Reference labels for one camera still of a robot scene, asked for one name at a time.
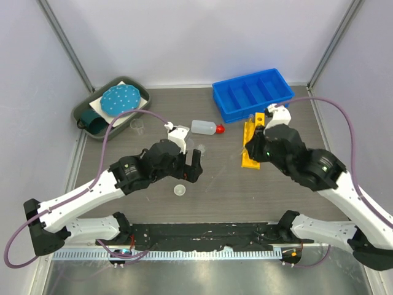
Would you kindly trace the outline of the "thin clear test tube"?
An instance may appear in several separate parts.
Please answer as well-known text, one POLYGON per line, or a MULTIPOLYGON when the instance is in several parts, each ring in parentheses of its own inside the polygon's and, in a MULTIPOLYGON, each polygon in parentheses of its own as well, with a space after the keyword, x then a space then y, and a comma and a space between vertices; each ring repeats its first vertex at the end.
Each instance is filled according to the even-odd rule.
POLYGON ((227 161, 224 161, 222 163, 222 165, 220 166, 219 170, 217 170, 213 176, 211 177, 211 180, 209 182, 209 184, 207 185, 205 191, 208 192, 211 190, 211 188, 215 185, 216 181, 218 180, 218 178, 224 173, 224 171, 227 168, 227 161))

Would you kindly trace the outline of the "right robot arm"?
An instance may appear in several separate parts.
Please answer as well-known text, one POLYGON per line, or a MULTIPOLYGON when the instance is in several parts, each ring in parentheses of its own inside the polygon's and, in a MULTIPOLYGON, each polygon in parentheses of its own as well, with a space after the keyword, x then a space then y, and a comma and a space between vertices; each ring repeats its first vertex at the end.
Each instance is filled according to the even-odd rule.
POLYGON ((370 209, 371 197, 359 195, 350 172, 331 152, 306 147, 298 131, 285 124, 257 127, 245 149, 252 160, 272 163, 295 183, 332 202, 351 220, 349 224, 327 222, 288 210, 279 220, 280 240, 326 243, 351 253, 370 269, 392 269, 392 229, 382 220, 387 213, 380 207, 370 209))

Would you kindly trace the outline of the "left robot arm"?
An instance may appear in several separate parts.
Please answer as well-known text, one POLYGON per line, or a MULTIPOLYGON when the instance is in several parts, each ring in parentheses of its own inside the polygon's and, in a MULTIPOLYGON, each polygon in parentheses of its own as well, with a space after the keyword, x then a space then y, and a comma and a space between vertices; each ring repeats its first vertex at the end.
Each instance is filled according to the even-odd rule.
POLYGON ((161 140, 138 155, 120 158, 107 170, 83 186, 46 202, 36 199, 24 203, 36 256, 53 253, 69 242, 96 240, 124 245, 132 235, 125 215, 116 212, 105 218, 82 219, 81 215, 111 200, 148 188, 170 176, 195 183, 202 174, 201 152, 193 150, 192 163, 187 154, 170 141, 161 140))

